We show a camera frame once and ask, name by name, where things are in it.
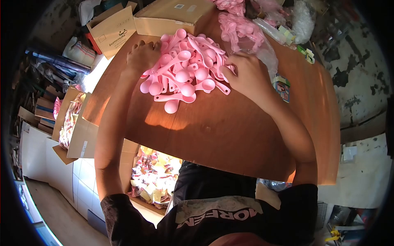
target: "box flap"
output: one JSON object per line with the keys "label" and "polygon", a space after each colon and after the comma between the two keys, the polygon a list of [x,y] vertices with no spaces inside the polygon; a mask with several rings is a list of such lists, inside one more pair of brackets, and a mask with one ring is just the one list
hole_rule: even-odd
{"label": "box flap", "polygon": [[160,18],[196,23],[215,4],[207,0],[156,0],[134,15],[135,18]]}
{"label": "box flap", "polygon": [[78,158],[67,158],[67,150],[63,149],[60,145],[56,145],[52,148],[66,165],[78,160]]}
{"label": "box flap", "polygon": [[55,126],[53,127],[53,134],[52,134],[53,140],[59,141],[60,130],[61,127],[64,125],[66,112],[70,107],[71,101],[73,101],[77,97],[77,95],[81,92],[82,91],[75,89],[75,87],[72,85],[70,85],[69,89],[67,90],[67,93],[64,96],[63,102],[60,106],[58,117],[55,121]]}
{"label": "box flap", "polygon": [[104,11],[103,13],[101,13],[100,15],[98,15],[96,18],[94,18],[93,20],[89,21],[86,26],[87,28],[93,28],[95,26],[97,26],[99,23],[101,23],[103,20],[107,19],[108,17],[110,17],[111,15],[121,11],[123,9],[123,6],[121,3],[113,6],[112,8]]}

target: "printed logo on box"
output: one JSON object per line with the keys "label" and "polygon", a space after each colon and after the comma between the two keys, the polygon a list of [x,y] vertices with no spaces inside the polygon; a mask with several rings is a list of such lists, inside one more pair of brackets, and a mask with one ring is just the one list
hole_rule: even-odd
{"label": "printed logo on box", "polygon": [[122,22],[116,24],[116,27],[120,27],[121,25],[126,24],[127,22],[129,22],[130,20],[131,20],[131,18],[129,17],[129,18],[127,18],[126,20],[124,20],[124,21],[122,21]]}
{"label": "printed logo on box", "polygon": [[117,42],[119,42],[122,38],[124,38],[127,33],[127,30],[126,29],[123,29],[123,31],[119,31],[119,38],[117,38],[116,40],[114,40],[112,43],[110,43],[110,46],[112,46],[112,45],[114,45],[114,44],[116,44]]}

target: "hand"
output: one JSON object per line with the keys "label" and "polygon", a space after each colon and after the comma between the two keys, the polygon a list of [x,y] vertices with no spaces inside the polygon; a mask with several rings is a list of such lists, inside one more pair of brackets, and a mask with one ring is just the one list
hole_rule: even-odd
{"label": "hand", "polygon": [[155,44],[153,42],[145,44],[143,40],[139,41],[127,53],[126,69],[132,69],[138,74],[151,69],[161,56],[161,46],[161,41],[157,41]]}
{"label": "hand", "polygon": [[226,65],[236,66],[238,73],[234,75],[229,68],[220,67],[231,88],[259,104],[264,111],[280,98],[271,84],[267,67],[256,56],[238,52],[227,59]]}

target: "peeling wall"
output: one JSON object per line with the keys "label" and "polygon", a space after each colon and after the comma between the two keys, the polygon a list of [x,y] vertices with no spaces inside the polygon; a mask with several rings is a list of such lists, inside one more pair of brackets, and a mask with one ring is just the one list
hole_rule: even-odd
{"label": "peeling wall", "polygon": [[388,68],[376,39],[365,22],[352,22],[354,30],[339,45],[326,50],[323,65],[333,79],[341,128],[355,126],[384,111],[392,93]]}
{"label": "peeling wall", "polygon": [[82,0],[53,1],[39,22],[30,39],[36,37],[51,47],[63,51],[73,35],[80,32],[78,6]]}

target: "wooden table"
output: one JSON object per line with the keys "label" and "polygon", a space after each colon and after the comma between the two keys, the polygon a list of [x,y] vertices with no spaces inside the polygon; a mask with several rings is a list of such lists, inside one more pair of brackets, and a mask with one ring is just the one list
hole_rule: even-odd
{"label": "wooden table", "polygon": [[[205,28],[207,37],[223,47],[217,15]],[[102,75],[83,118],[96,124],[126,65],[126,54],[140,39],[159,37],[134,33]],[[316,149],[318,183],[333,185],[340,156],[339,111],[331,76],[320,64],[309,64],[298,51],[269,38],[279,60],[278,73],[290,83],[289,107],[307,127]],[[291,182],[295,163],[274,121],[251,100],[235,90],[225,96],[219,89],[196,92],[192,104],[181,102],[175,114],[164,102],[139,90],[133,92],[125,138],[157,151],[204,166],[278,181]]]}

